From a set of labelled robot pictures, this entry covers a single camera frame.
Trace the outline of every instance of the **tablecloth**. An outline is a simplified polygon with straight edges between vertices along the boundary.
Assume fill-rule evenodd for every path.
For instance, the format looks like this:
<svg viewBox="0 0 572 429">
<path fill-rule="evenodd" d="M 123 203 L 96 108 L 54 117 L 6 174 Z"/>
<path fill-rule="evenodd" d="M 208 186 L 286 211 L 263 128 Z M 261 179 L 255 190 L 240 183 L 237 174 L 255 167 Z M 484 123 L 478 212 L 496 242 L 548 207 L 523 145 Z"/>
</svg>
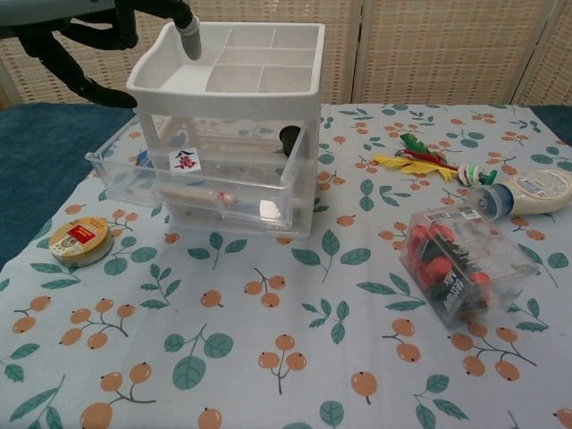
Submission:
<svg viewBox="0 0 572 429">
<path fill-rule="evenodd" d="M 307 240 L 176 229 L 80 183 L 0 274 L 0 426 L 572 427 L 570 209 L 497 221 L 540 271 L 501 318 L 450 331 L 398 256 L 411 213 L 466 190 L 371 163 L 403 132 L 500 179 L 572 171 L 572 149 L 519 106 L 322 115 Z M 114 248 L 68 269 L 46 240 L 82 215 Z"/>
</svg>

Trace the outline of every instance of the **wicker screen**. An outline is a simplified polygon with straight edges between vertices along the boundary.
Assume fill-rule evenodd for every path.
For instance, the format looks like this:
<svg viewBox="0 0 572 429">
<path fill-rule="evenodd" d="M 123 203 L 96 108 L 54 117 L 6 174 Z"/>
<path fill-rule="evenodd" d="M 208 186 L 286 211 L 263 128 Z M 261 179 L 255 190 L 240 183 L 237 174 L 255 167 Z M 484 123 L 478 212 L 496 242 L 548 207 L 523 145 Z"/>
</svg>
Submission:
<svg viewBox="0 0 572 429">
<path fill-rule="evenodd" d="M 193 12 L 202 21 L 292 21 L 326 24 L 324 53 L 325 103 L 344 103 L 351 97 L 361 0 L 199 0 Z M 124 88 L 130 70 L 149 49 L 165 21 L 138 14 L 139 43 L 126 51 L 96 49 L 58 39 L 81 64 L 87 76 L 111 88 Z M 16 39 L 0 40 L 0 61 L 10 73 L 24 102 L 84 103 L 62 82 L 29 58 Z"/>
<path fill-rule="evenodd" d="M 572 0 L 557 17 L 524 95 L 517 101 L 527 105 L 572 104 Z"/>
<path fill-rule="evenodd" d="M 545 5 L 372 0 L 353 101 L 508 103 Z"/>
</svg>

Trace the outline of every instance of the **white squeeze bottle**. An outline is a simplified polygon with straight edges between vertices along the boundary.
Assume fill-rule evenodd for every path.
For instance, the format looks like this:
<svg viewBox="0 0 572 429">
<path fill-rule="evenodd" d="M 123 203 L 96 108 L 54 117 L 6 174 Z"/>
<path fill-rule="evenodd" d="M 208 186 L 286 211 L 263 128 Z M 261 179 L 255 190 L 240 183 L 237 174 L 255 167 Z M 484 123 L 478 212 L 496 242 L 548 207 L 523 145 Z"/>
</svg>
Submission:
<svg viewBox="0 0 572 429">
<path fill-rule="evenodd" d="M 468 202 L 484 215 L 536 215 L 559 210 L 572 199 L 572 173 L 538 170 L 493 185 L 475 186 Z"/>
</svg>

